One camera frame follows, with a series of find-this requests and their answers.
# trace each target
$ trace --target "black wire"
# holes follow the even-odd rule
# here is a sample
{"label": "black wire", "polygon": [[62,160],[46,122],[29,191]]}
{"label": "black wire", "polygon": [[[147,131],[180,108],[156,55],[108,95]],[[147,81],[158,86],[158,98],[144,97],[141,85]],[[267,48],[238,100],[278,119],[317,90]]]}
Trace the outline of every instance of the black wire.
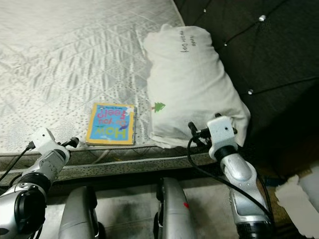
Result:
{"label": "black wire", "polygon": [[259,179],[260,184],[261,184],[261,186],[263,187],[263,190],[264,190],[264,192],[265,192],[266,201],[267,201],[267,206],[268,206],[269,212],[271,213],[272,221],[275,221],[275,220],[274,220],[273,209],[272,209],[272,206],[271,206],[271,201],[270,201],[269,192],[268,192],[268,190],[267,190],[267,188],[266,188],[265,182],[264,182],[264,180],[261,178],[261,176],[260,176],[259,173],[257,173],[257,178]]}
{"label": "black wire", "polygon": [[16,158],[16,160],[13,162],[13,164],[7,169],[7,171],[4,173],[4,175],[1,176],[0,178],[0,182],[1,180],[10,172],[10,170],[15,166],[15,164],[19,161],[19,159],[21,159],[21,157],[25,154],[25,152],[27,152],[29,149],[34,149],[35,145],[33,143],[33,141],[29,142],[28,146],[25,148],[25,150],[19,155],[18,158]]}
{"label": "black wire", "polygon": [[34,238],[34,235],[35,235],[35,232],[32,233],[32,235],[29,237],[29,239],[33,239],[33,238]]}
{"label": "black wire", "polygon": [[277,168],[274,166],[274,163],[273,163],[272,160],[270,161],[270,166],[271,166],[272,170],[274,171],[274,173],[276,174],[276,176],[277,176],[279,179],[284,180],[284,181],[287,181],[287,180],[288,180],[287,177],[282,176],[282,175],[279,174],[279,172],[278,172]]}
{"label": "black wire", "polygon": [[236,187],[235,185],[231,184],[230,182],[218,177],[218,176],[215,176],[203,169],[201,169],[200,167],[198,167],[191,159],[191,156],[190,156],[190,145],[191,143],[193,142],[194,138],[197,138],[196,136],[192,137],[189,142],[188,142],[188,145],[187,145],[187,159],[189,161],[189,163],[194,167],[196,168],[198,171],[202,172],[203,174],[206,174],[207,176],[210,176],[212,177],[213,179],[227,185],[228,187],[236,190],[237,192],[241,193],[243,196],[245,196],[246,198],[248,198],[250,201],[252,201],[254,204],[256,204],[265,214],[266,216],[269,218],[270,222],[272,225],[274,225],[274,222],[273,222],[273,218],[272,218],[272,214],[260,203],[258,202],[256,199],[254,199],[252,196],[250,196],[248,193],[246,193],[245,191],[241,190],[240,188]]}
{"label": "black wire", "polygon": [[13,183],[15,182],[15,180],[17,180],[19,177],[22,176],[22,173],[16,175],[14,178],[12,178],[12,180],[9,183],[9,188],[13,186]]}
{"label": "black wire", "polygon": [[42,232],[42,227],[40,227],[40,229],[38,230],[38,233],[37,233],[35,239],[39,239],[40,238],[40,235],[41,235],[41,232]]}
{"label": "black wire", "polygon": [[27,152],[29,150],[29,148],[25,148],[25,150],[19,155],[18,158],[16,158],[16,160],[13,162],[13,164],[7,169],[7,171],[4,173],[4,175],[1,176],[0,178],[0,182],[1,180],[10,172],[10,170],[15,166],[15,164],[19,161],[19,159],[21,159],[21,157],[25,154],[25,152]]}

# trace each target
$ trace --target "quilted pattern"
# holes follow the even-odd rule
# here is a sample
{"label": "quilted pattern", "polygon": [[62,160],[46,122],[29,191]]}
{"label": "quilted pattern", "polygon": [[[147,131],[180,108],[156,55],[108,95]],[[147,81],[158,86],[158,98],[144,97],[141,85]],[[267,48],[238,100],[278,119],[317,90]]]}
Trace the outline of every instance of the quilted pattern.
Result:
{"label": "quilted pattern", "polygon": [[94,102],[134,104],[135,144],[152,144],[142,42],[182,25],[170,0],[1,0],[0,12],[0,153],[22,151],[41,126],[93,148]]}

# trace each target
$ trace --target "floor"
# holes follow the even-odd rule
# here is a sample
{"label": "floor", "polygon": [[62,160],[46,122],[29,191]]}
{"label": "floor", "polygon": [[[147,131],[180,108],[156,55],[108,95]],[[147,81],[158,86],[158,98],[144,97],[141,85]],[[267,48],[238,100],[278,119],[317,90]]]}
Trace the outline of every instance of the floor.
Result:
{"label": "floor", "polygon": [[[238,238],[228,200],[228,189],[212,179],[181,181],[198,239]],[[146,185],[96,192],[96,213],[108,239],[152,239],[158,209],[156,186]],[[57,239],[66,197],[50,198],[41,239]]]}

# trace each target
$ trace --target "children's book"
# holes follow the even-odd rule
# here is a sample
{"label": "children's book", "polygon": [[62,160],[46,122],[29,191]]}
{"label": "children's book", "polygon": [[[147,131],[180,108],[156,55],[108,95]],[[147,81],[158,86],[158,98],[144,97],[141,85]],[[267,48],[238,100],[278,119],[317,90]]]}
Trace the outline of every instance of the children's book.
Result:
{"label": "children's book", "polygon": [[134,144],[133,105],[95,103],[86,143],[90,145]]}

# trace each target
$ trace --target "mattress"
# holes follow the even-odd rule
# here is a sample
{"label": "mattress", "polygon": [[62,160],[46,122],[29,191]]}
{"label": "mattress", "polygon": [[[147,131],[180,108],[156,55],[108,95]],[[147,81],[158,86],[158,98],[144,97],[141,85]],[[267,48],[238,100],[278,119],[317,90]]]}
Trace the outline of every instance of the mattress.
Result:
{"label": "mattress", "polygon": [[[164,23],[183,25],[172,1],[2,0],[0,11],[0,171],[39,127],[60,142],[80,139],[60,179],[183,165],[185,150],[158,148],[147,134],[151,64],[142,45]],[[85,144],[95,102],[137,107],[134,146]],[[38,156],[27,153],[12,174]]]}

